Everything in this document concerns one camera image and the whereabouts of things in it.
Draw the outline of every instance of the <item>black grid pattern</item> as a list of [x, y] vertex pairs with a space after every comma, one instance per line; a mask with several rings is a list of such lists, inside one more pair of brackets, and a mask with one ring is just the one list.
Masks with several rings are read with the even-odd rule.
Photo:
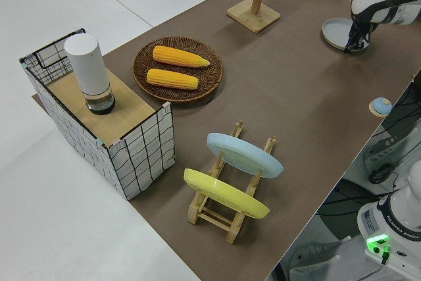
[[128, 199], [145, 190], [175, 163], [170, 105], [161, 108], [110, 148], [118, 179]]
[[48, 84], [72, 71], [64, 42], [84, 29], [42, 47], [20, 62], [46, 111], [68, 143], [91, 163], [126, 199], [145, 190], [175, 163], [171, 104], [166, 103], [118, 143], [106, 148], [48, 89]]

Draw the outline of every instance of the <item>green light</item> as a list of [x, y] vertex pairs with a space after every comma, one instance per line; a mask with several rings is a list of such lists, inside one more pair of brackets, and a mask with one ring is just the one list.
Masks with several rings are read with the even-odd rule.
[[380, 240], [386, 240], [388, 238], [389, 238], [389, 235], [382, 234], [382, 235], [379, 235], [379, 236], [374, 236], [374, 237], [368, 238], [367, 243], [376, 243]]
[[[379, 247], [381, 247], [380, 245], [384, 244], [386, 240], [388, 239], [389, 239], [389, 235], [387, 234], [381, 234], [378, 236], [367, 238], [367, 248], [371, 250], [371, 252], [378, 253], [378, 251], [377, 252], [374, 251], [375, 250], [374, 248], [378, 249]], [[389, 251], [388, 245], [384, 245], [384, 251], [385, 252]]]

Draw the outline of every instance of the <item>storage box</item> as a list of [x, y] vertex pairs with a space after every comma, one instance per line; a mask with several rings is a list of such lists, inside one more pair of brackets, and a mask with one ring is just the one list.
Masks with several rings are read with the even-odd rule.
[[153, 110], [109, 72], [116, 107], [105, 116], [90, 113], [64, 51], [66, 39], [82, 32], [76, 30], [20, 63], [70, 145], [131, 199], [175, 163], [172, 107], [165, 103]]

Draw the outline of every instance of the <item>brown table mat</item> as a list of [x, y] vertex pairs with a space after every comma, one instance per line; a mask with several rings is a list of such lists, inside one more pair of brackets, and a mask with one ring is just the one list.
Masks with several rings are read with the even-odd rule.
[[[207, 0], [105, 56], [107, 67], [154, 107], [162, 102], [132, 78], [144, 45], [191, 37], [224, 63], [210, 103], [174, 107], [176, 164], [131, 200], [202, 280], [264, 280], [380, 124], [369, 102], [396, 102], [421, 66], [420, 21], [380, 26], [366, 51], [346, 55], [324, 41], [321, 27], [329, 18], [349, 18], [349, 0], [263, 0], [281, 18], [259, 34], [226, 15], [241, 1]], [[285, 171], [260, 181], [255, 197], [271, 211], [262, 220], [246, 218], [229, 245], [218, 227], [187, 222], [194, 191], [183, 170], [207, 172], [214, 161], [207, 134], [229, 134], [239, 119], [243, 140], [263, 147], [267, 137], [278, 137], [272, 154]], [[226, 166], [220, 179], [244, 190], [249, 176]]]

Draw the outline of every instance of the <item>white cylindrical speaker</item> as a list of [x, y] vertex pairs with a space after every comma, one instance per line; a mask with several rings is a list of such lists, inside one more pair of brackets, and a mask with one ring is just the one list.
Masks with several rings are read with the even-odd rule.
[[97, 39], [91, 34], [74, 34], [65, 41], [64, 50], [88, 109], [97, 115], [110, 113], [115, 98]]

